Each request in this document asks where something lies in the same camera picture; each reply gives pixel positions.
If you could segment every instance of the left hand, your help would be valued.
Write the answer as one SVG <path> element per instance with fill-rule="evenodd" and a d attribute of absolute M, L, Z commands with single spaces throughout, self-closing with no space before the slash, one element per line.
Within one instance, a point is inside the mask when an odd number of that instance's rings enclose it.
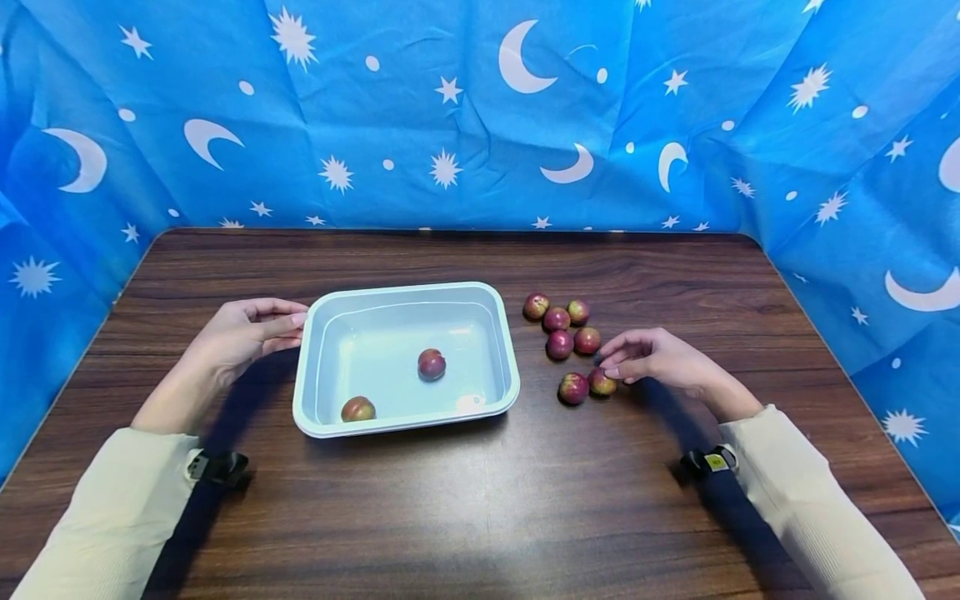
<path fill-rule="evenodd" d="M 226 389 L 258 359 L 298 348 L 307 307 L 277 298 L 227 302 L 194 338 L 181 363 Z"/>
<path fill-rule="evenodd" d="M 257 359 L 297 348 L 307 307 L 261 298 L 227 302 L 167 373 L 131 427 L 160 435 L 193 433 L 213 399 Z"/>

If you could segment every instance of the white star print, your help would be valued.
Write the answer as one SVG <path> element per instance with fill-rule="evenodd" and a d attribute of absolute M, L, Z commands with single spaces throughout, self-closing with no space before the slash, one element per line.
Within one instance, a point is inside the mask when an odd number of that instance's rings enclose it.
<path fill-rule="evenodd" d="M 140 34 L 136 32 L 135 27 L 130 31 L 127 31 L 124 29 L 123 25 L 120 25 L 120 31 L 122 31 L 123 35 L 125 36 L 124 39 L 120 40 L 120 43 L 127 44 L 133 48 L 133 51 L 136 53 L 136 57 L 138 59 L 143 55 L 147 55 L 147 58 L 150 60 L 154 59 L 154 57 L 150 56 L 150 51 L 147 50 L 147 48 L 153 46 L 154 44 L 142 39 Z"/>
<path fill-rule="evenodd" d="M 440 87 L 434 90 L 437 93 L 444 95 L 444 101 L 442 104 L 446 104 L 447 100 L 452 100 L 453 104 L 460 104 L 460 101 L 457 99 L 457 94 L 464 91 L 457 87 L 457 78 L 453 78 L 452 81 L 447 81 L 443 77 L 440 77 Z"/>
<path fill-rule="evenodd" d="M 442 185 L 444 189 L 450 187 L 450 184 L 457 184 L 457 174 L 463 171 L 457 166 L 457 155 L 449 155 L 446 150 L 441 149 L 439 156 L 431 156 L 433 169 L 430 175 L 437 185 Z"/>
<path fill-rule="evenodd" d="M 833 192 L 833 196 L 829 200 L 820 204 L 820 210 L 817 211 L 817 218 L 815 221 L 820 224 L 820 227 L 823 227 L 824 224 L 833 219 L 834 221 L 839 221 L 837 213 L 840 212 L 840 209 L 847 205 L 847 201 L 844 198 L 847 197 L 847 192 L 843 194 L 839 192 Z"/>
<path fill-rule="evenodd" d="M 127 239 L 125 239 L 124 242 L 134 242 L 134 244 L 140 243 L 140 234 L 136 232 L 136 227 L 130 223 L 127 223 L 126 229 L 120 229 L 120 232 L 127 234 Z"/>
<path fill-rule="evenodd" d="M 867 319 L 870 319 L 870 317 L 860 312 L 859 306 L 852 307 L 851 317 L 856 319 L 856 321 L 861 325 L 869 325 L 869 323 L 867 323 Z"/>
<path fill-rule="evenodd" d="M 905 135 L 905 136 L 903 137 L 903 139 L 900 140 L 899 142 L 898 142 L 898 141 L 895 141 L 895 142 L 894 142 L 894 147 L 891 148 L 891 149 L 890 149 L 890 152 L 888 152 L 888 153 L 885 154 L 884 156 L 889 156 L 889 157 L 890 157 L 890 162 L 893 162 L 894 160 L 897 160 L 897 157 L 898 157 L 898 156 L 906 156 L 906 147 L 909 146 L 909 145 L 912 144 L 912 143 L 913 143 L 913 140 L 912 140 L 912 139 L 907 139 L 907 136 Z"/>
<path fill-rule="evenodd" d="M 272 216 L 274 216 L 274 215 L 270 214 L 270 213 L 274 212 L 274 210 L 273 210 L 272 208 L 267 208 L 267 206 L 264 205 L 264 203 L 256 203 L 256 202 L 254 202 L 253 200 L 251 200 L 251 201 L 250 201 L 250 204 L 253 204 L 253 207 L 251 208 L 251 210 L 252 210 L 253 212 L 255 212 L 257 215 L 259 215 L 259 216 L 261 216 L 261 217 L 264 217 L 264 216 L 266 216 L 266 217 L 272 217 Z"/>
<path fill-rule="evenodd" d="M 883 418 L 883 430 L 887 432 L 894 442 L 910 442 L 917 447 L 917 440 L 922 435 L 929 432 L 924 429 L 924 417 L 914 417 L 903 409 L 899 412 L 891 413 L 887 411 L 887 416 Z"/>
<path fill-rule="evenodd" d="M 816 69 L 811 68 L 802 82 L 790 86 L 793 87 L 793 93 L 790 95 L 790 102 L 786 105 L 793 107 L 794 114 L 797 114 L 801 108 L 812 107 L 813 101 L 820 97 L 820 92 L 830 89 L 827 85 L 830 75 L 833 75 L 833 71 L 827 71 L 826 63 Z"/>
<path fill-rule="evenodd" d="M 353 185 L 350 183 L 350 176 L 353 174 L 347 170 L 345 162 L 337 160 L 333 156 L 330 157 L 330 160 L 321 158 L 320 162 L 324 164 L 324 170 L 318 175 L 326 178 L 326 182 L 330 184 L 330 189 L 336 188 L 340 190 L 341 194 L 346 194 L 348 189 L 353 189 Z"/>
<path fill-rule="evenodd" d="M 686 71 L 683 73 L 677 73 L 676 69 L 674 69 L 673 75 L 670 76 L 670 79 L 663 82 L 663 84 L 666 85 L 666 91 L 663 93 L 663 95 L 666 96 L 667 94 L 672 93 L 674 96 L 676 96 L 682 85 L 689 85 L 689 82 L 684 81 L 686 73 Z"/>
<path fill-rule="evenodd" d="M 50 263 L 49 265 L 46 261 L 41 260 L 36 262 L 31 256 L 29 261 L 23 262 L 23 264 L 13 263 L 13 279 L 9 283 L 16 285 L 16 289 L 20 290 L 20 298 L 24 296 L 29 296 L 35 299 L 40 294 L 50 294 L 50 284 L 54 281 L 61 281 L 61 279 L 54 275 L 54 267 L 59 265 L 59 262 Z"/>
<path fill-rule="evenodd" d="M 735 189 L 740 194 L 743 194 L 747 198 L 752 198 L 756 193 L 754 187 L 748 182 L 742 180 L 741 178 L 731 177 L 730 181 L 733 183 L 733 189 Z"/>
<path fill-rule="evenodd" d="M 280 52 L 287 57 L 287 64 L 292 60 L 301 65 L 306 72 L 306 65 L 310 61 L 317 62 L 317 57 L 313 56 L 314 47 L 310 42 L 316 39 L 306 32 L 306 25 L 303 25 L 303 17 L 294 17 L 287 12 L 286 7 L 280 7 L 282 12 L 279 17 L 269 14 L 270 20 L 274 22 L 275 36 L 271 36 L 276 43 L 280 44 Z"/>
<path fill-rule="evenodd" d="M 810 0 L 807 3 L 806 8 L 804 8 L 804 12 L 813 11 L 813 13 L 816 14 L 817 12 L 820 11 L 820 7 L 824 6 L 825 1 L 826 0 Z"/>

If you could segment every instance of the cream sleeve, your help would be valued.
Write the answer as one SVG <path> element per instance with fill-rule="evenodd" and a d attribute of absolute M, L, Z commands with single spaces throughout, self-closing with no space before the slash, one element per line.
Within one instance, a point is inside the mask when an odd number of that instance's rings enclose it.
<path fill-rule="evenodd" d="M 923 598 L 906 567 L 775 406 L 720 425 L 736 478 L 810 584 L 836 600 Z"/>
<path fill-rule="evenodd" d="M 110 436 L 12 599 L 139 598 L 193 491 L 197 445 L 133 429 Z"/>

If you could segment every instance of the blue backdrop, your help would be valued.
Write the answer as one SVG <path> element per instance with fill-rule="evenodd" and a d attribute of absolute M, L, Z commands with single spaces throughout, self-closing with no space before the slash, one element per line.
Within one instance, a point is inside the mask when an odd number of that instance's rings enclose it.
<path fill-rule="evenodd" d="M 960 534 L 958 0 L 0 7 L 0 476 L 168 228 L 739 231 Z"/>

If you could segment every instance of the plastic container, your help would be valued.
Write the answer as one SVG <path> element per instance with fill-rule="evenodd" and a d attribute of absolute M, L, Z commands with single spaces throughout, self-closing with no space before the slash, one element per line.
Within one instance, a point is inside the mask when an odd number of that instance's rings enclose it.
<path fill-rule="evenodd" d="M 446 359 L 437 381 L 418 373 L 427 348 Z M 486 283 L 335 292 L 307 313 L 294 422 L 314 438 L 396 431 L 499 415 L 519 391 L 503 299 Z M 376 419 L 341 420 L 354 396 Z"/>

